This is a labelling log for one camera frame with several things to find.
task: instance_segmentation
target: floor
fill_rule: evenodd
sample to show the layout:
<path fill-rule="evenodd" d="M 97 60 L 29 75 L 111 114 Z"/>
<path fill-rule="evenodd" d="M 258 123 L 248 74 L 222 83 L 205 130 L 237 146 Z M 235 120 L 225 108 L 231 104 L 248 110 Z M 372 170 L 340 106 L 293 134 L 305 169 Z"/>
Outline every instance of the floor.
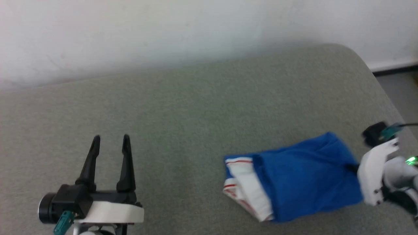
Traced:
<path fill-rule="evenodd" d="M 418 73 L 382 76 L 377 80 L 405 122 L 418 122 Z M 418 127 L 411 128 L 411 131 L 418 138 Z"/>

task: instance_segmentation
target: gray fabric surface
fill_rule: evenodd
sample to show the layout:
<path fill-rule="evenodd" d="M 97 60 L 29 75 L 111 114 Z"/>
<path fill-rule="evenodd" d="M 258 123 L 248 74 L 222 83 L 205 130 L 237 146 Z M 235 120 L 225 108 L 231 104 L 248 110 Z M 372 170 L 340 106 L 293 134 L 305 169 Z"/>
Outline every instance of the gray fabric surface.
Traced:
<path fill-rule="evenodd" d="M 0 95 L 0 234 L 52 234 L 47 192 L 72 184 L 96 134 L 98 189 L 114 189 L 130 134 L 142 225 L 129 234 L 412 234 L 403 210 L 360 203 L 284 224 L 258 223 L 221 193 L 222 157 L 335 132 L 360 159 L 361 132 L 402 121 L 364 62 L 325 45 L 274 56 Z M 416 153 L 409 130 L 401 153 Z"/>

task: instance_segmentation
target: blue towel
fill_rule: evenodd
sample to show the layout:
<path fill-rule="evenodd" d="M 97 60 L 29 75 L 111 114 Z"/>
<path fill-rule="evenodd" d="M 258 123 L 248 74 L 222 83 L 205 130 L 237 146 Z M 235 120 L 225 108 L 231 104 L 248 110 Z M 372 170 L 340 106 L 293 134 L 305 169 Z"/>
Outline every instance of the blue towel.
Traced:
<path fill-rule="evenodd" d="M 362 201 L 357 164 L 344 143 L 331 132 L 290 147 L 226 159 L 251 157 L 254 170 L 271 200 L 273 221 L 291 221 L 319 211 L 332 211 Z"/>

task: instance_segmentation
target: black cable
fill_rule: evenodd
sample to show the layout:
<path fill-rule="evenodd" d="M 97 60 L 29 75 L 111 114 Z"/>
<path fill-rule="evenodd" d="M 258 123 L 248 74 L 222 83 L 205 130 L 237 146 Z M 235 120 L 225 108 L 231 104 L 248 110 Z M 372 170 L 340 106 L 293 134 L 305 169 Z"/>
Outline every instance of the black cable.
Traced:
<path fill-rule="evenodd" d="M 398 127 L 404 127 L 404 126 L 418 126 L 418 123 L 405 123 L 405 124 L 398 125 Z"/>

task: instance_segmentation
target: teal connector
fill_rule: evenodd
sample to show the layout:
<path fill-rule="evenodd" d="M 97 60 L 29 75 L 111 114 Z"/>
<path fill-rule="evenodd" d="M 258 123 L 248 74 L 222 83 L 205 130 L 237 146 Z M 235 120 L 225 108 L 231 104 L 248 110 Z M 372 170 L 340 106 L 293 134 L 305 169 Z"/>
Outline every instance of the teal connector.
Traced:
<path fill-rule="evenodd" d="M 69 210 L 64 211 L 54 228 L 54 235 L 65 235 L 67 230 L 74 223 L 74 219 L 75 219 L 75 216 L 71 211 Z"/>
<path fill-rule="evenodd" d="M 380 132 L 380 138 L 384 141 L 388 141 L 392 136 L 402 130 L 402 127 L 399 126 L 399 123 L 395 123 L 386 127 L 382 132 Z"/>

